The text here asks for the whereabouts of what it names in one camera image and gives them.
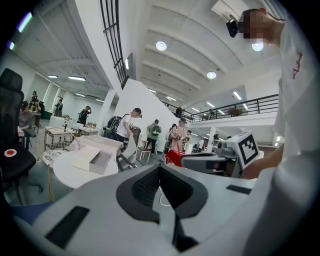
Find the green shirt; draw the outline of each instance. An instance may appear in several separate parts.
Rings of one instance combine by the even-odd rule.
[[[158,139],[158,137],[159,137],[159,135],[160,135],[160,133],[161,133],[161,127],[159,126],[159,125],[157,125],[157,131],[159,132],[159,135],[154,135],[153,133],[152,133],[152,130],[153,130],[153,128],[155,127],[156,125],[153,123],[153,124],[150,124],[146,129],[148,130],[148,138],[150,138],[150,139],[153,139],[153,140],[157,140]]]

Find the white t-shirt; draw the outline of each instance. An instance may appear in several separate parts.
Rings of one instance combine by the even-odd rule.
[[[281,34],[282,76],[273,130],[285,137],[282,160],[320,147],[320,69],[308,39],[292,17]]]
[[[131,119],[131,115],[127,114],[120,120],[118,128],[116,129],[116,134],[118,134],[118,135],[120,135],[122,137],[126,137],[128,131],[126,130],[124,122],[127,122],[128,125],[129,125],[130,124],[130,119]]]
[[[202,149],[202,147],[204,146],[204,143],[205,141],[202,139],[202,140],[199,140],[198,142],[198,148]]]

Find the column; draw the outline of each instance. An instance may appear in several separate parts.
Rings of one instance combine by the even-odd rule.
[[[106,115],[108,114],[108,111],[110,109],[112,100],[114,99],[114,96],[116,94],[115,89],[109,89],[107,95],[105,96],[104,103],[102,105],[101,111],[99,113],[99,118],[96,124],[96,127],[99,128],[101,131],[104,127],[105,122],[109,120],[105,120]]]
[[[216,131],[217,131],[217,128],[214,126],[211,126],[208,146],[206,147],[207,152],[211,152],[212,150],[212,142],[214,141],[214,135],[216,134]]]

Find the white round table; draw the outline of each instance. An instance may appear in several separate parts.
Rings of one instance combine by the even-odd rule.
[[[53,163],[53,171],[61,183],[72,189],[104,176],[118,173],[117,163],[110,160],[104,174],[86,171],[72,166],[72,159],[77,151],[70,151],[59,155]]]

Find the pants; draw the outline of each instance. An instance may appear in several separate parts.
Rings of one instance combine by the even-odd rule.
[[[111,140],[114,140],[114,141],[118,141],[118,142],[124,142],[124,141],[125,141],[125,138],[126,138],[126,137],[120,136],[119,134],[113,135],[113,134],[111,134],[111,133],[107,133],[107,134],[106,134],[106,137],[107,137],[108,139],[111,139]]]
[[[153,138],[147,138],[146,139],[147,143],[146,143],[146,146],[145,148],[147,149],[151,143],[151,154],[154,154],[155,153],[155,149],[156,149],[156,142],[157,140],[156,139],[153,139]]]

